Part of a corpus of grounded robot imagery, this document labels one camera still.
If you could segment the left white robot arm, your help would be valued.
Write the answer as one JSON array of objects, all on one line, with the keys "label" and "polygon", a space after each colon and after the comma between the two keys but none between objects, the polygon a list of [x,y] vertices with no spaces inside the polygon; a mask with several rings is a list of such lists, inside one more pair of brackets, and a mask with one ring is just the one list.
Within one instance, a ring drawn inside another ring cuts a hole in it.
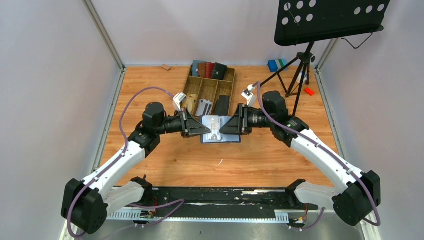
[{"label": "left white robot arm", "polygon": [[72,178],[64,188],[61,216],[67,227],[76,226],[94,234],[108,215],[136,202],[146,202],[152,184],[136,177],[114,189],[116,183],[136,164],[147,158],[160,144],[161,135],[180,133],[183,138],[209,134],[211,130],[197,121],[185,108],[166,115],[159,102],[149,103],[121,149],[98,170],[82,180]]}]

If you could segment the white VIP card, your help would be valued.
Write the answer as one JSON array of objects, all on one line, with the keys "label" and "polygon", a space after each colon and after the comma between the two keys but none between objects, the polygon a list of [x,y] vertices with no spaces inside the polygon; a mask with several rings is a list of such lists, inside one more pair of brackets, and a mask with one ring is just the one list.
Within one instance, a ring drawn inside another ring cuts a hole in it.
[{"label": "white VIP card", "polygon": [[222,122],[219,116],[202,116],[201,123],[210,130],[209,133],[202,135],[203,143],[218,143],[222,140],[222,134],[220,133]]}]

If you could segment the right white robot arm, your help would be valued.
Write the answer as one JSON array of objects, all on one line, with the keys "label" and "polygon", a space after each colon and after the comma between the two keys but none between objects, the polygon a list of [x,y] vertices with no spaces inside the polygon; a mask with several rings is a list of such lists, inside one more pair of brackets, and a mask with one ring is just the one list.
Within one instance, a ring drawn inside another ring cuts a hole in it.
[{"label": "right white robot arm", "polygon": [[254,128],[270,129],[277,140],[303,155],[333,184],[326,187],[299,179],[290,187],[300,203],[334,210],[350,226],[366,221],[381,204],[380,176],[372,170],[362,171],[335,153],[304,121],[289,114],[278,91],[264,93],[259,104],[260,109],[238,104],[220,132],[242,136],[251,134]]}]

